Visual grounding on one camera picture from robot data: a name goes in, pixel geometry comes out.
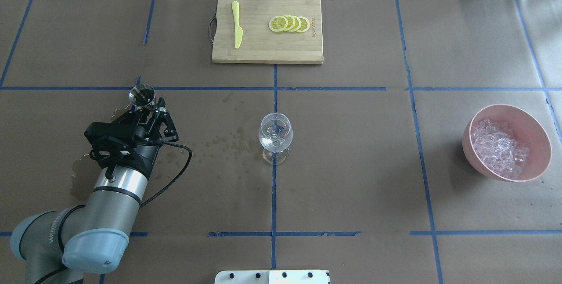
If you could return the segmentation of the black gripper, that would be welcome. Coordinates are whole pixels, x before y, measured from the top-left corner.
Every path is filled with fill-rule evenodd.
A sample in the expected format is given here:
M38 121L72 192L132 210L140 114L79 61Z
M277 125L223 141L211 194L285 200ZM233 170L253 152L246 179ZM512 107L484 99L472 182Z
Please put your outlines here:
M159 98L156 104L157 128L160 130L160 127L164 125L163 139L168 142L178 142L179 135L177 134L177 129L170 112L166 110L165 106L165 99ZM90 158L95 160L101 169L107 169L106 177L111 177L118 166L133 169L145 177L151 175L159 146L153 143L155 138L150 138L151 132L146 129L148 126L148 115L148 109L138 109L136 105L130 103L126 108L115 110L115 119L112 122L105 122L137 125L145 130L144 138L138 141L137 146L130 153L126 151L118 154L111 154L109 152L98 153L93 151L93 149L90 151Z

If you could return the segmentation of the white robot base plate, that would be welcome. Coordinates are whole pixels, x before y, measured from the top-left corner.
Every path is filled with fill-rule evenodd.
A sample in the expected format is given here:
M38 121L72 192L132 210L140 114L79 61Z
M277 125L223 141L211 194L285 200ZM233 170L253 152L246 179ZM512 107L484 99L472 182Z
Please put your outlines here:
M225 270L215 284L329 284L328 270Z

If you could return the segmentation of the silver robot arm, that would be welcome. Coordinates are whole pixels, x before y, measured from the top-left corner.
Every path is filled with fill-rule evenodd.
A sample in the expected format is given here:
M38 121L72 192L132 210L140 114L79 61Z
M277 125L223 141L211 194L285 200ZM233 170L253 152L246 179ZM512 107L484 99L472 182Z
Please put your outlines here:
M10 248L26 263L27 284L82 284L87 273L118 268L157 154L178 140L163 98L132 104L135 110L84 133L101 168L86 204L30 216L14 228Z

